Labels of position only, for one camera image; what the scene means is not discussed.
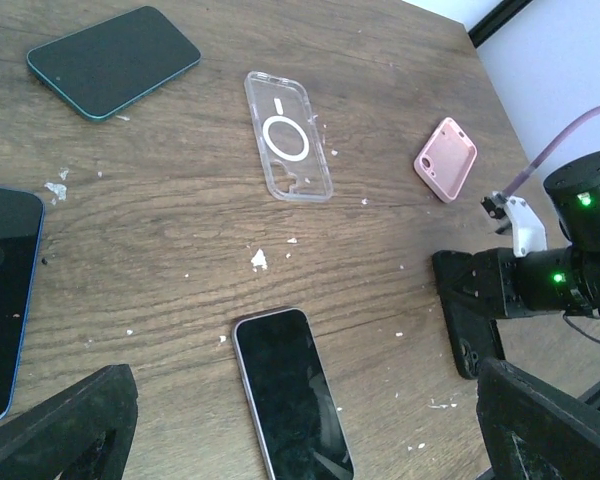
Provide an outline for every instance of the blue smartphone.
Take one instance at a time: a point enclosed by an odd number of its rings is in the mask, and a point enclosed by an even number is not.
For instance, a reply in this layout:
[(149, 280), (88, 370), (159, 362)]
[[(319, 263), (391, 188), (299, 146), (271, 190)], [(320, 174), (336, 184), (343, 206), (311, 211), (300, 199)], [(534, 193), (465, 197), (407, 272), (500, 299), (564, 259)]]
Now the blue smartphone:
[(120, 112), (200, 62), (162, 13), (141, 7), (27, 53), (31, 72), (95, 122)]
[(38, 197), (0, 188), (0, 419), (16, 384), (43, 217)]

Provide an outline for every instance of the clear phone case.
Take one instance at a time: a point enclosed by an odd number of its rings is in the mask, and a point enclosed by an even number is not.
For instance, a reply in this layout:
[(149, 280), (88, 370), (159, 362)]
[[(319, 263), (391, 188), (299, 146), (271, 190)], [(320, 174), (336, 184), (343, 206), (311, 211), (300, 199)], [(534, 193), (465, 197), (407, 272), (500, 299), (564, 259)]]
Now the clear phone case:
[(271, 195), (327, 201), (333, 185), (304, 87), (262, 72), (249, 73), (244, 86)]

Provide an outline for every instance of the pink phone case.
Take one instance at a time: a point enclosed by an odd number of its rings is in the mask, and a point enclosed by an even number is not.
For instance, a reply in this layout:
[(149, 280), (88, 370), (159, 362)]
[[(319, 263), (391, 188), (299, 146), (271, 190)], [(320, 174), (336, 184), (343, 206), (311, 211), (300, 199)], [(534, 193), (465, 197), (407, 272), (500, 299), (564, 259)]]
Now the pink phone case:
[(449, 203), (460, 193), (477, 154), (469, 137), (447, 117), (418, 154), (413, 168), (440, 200)]

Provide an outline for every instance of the white wall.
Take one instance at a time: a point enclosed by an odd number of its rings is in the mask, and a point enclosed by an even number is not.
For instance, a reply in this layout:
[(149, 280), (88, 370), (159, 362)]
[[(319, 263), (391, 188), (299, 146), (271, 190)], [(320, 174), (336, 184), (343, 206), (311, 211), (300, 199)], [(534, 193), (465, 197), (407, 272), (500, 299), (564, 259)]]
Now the white wall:
[[(536, 0), (478, 55), (532, 160), (569, 122), (600, 105), (600, 0)], [(597, 150), (600, 116), (572, 134), (537, 174), (544, 179)]]
[(464, 24), (471, 30), (500, 0), (403, 0)]

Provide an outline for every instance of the smartphone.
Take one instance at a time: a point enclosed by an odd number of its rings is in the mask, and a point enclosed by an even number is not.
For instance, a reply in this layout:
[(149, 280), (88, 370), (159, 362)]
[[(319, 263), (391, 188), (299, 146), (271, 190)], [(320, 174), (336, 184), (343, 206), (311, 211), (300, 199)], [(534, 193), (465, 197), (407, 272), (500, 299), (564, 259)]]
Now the smartphone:
[(200, 51), (153, 7), (141, 7), (27, 53), (42, 83), (92, 121), (111, 117), (200, 62)]
[(413, 168), (440, 200), (450, 203), (458, 197), (477, 155), (475, 144), (447, 117), (420, 151)]
[(0, 188), (0, 419), (13, 398), (43, 217), (38, 197)]
[(351, 480), (353, 463), (307, 316), (238, 321), (233, 343), (271, 480)]

